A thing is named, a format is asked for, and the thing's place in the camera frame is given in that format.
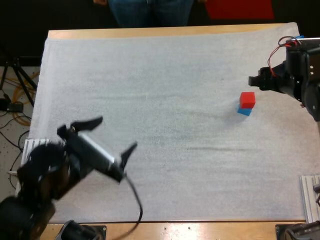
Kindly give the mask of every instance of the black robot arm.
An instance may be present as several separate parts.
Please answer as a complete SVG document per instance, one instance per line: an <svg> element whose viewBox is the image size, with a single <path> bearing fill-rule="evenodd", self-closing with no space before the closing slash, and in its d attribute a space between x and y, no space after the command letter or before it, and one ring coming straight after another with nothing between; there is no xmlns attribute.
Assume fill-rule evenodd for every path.
<svg viewBox="0 0 320 240"><path fill-rule="evenodd" d="M263 67L258 76L249 77L249 85L262 91L287 94L320 121L320 38L292 38L285 44L285 61L274 67Z"/></svg>
<svg viewBox="0 0 320 240"><path fill-rule="evenodd" d="M55 213L52 200L59 200L92 170L117 182L126 175L124 168L137 147L134 143L122 155L121 163L85 133L97 127L103 118L74 122L57 131L63 143L36 147L27 162L17 170L21 190L0 203L0 239L35 240Z"/></svg>

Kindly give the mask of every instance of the person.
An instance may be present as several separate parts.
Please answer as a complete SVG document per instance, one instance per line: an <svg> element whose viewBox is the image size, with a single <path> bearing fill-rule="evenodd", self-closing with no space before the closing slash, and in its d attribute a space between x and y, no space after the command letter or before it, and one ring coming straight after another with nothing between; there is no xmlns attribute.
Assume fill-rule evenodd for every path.
<svg viewBox="0 0 320 240"><path fill-rule="evenodd" d="M183 27L194 0L93 0L109 5L122 28Z"/></svg>

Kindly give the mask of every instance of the tripod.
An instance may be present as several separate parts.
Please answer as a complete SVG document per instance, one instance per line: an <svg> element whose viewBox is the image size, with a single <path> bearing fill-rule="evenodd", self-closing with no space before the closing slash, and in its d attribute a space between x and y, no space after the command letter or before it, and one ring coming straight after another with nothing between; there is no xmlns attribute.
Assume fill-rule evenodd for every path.
<svg viewBox="0 0 320 240"><path fill-rule="evenodd" d="M3 88L4 82L5 82L5 78L6 78L6 75L7 75L7 71L8 71L8 67L12 67L16 77L18 78L18 80L19 80L19 82L21 84L21 87L22 87L25 95L29 99L31 105L34 106L35 102L32 99L32 97L30 96L30 93L28 92L28 89L27 89L27 87L26 87L21 75L25 78L25 80L27 80L27 82L32 86L32 88L34 90L37 90L37 85L35 84L34 81L32 81L32 79L28 76L28 74L21 67L19 57L13 57L5 49L5 47L3 45L1 45L1 44L0 44L0 51L4 53L4 55L6 56L6 59L7 59L7 61L5 62L3 73L2 73L2 78L1 78L1 82L0 82L0 90L2 90L2 88Z"/></svg>

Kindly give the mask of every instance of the wooden table edge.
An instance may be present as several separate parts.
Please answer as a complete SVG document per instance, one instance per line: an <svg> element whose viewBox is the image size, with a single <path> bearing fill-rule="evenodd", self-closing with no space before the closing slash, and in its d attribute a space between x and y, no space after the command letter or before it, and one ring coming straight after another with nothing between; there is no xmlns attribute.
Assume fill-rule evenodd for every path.
<svg viewBox="0 0 320 240"><path fill-rule="evenodd" d="M277 224L299 224L304 221L193 221L193 222L142 222L126 240L276 240ZM107 240L130 230L134 223L88 223L104 225ZM53 240L63 224L48 224L40 240Z"/></svg>
<svg viewBox="0 0 320 240"><path fill-rule="evenodd" d="M201 34L225 34L252 32L282 26L284 23L240 24L217 26L183 26L152 28L108 28L108 29L71 29L50 30L50 39L105 39L130 37L186 36Z"/></svg>

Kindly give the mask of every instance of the black background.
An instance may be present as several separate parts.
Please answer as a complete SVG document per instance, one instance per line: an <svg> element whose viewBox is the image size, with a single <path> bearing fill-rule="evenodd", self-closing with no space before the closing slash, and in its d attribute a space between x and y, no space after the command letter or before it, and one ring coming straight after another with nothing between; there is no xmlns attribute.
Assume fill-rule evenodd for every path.
<svg viewBox="0 0 320 240"><path fill-rule="evenodd" d="M212 20L205 6L195 3L189 26L297 22L306 37L320 37L320 1L273 0L275 20ZM0 44L13 55L28 57L24 66L39 66L49 30L118 28L108 7L92 0L0 0ZM0 66L5 56L0 53Z"/></svg>

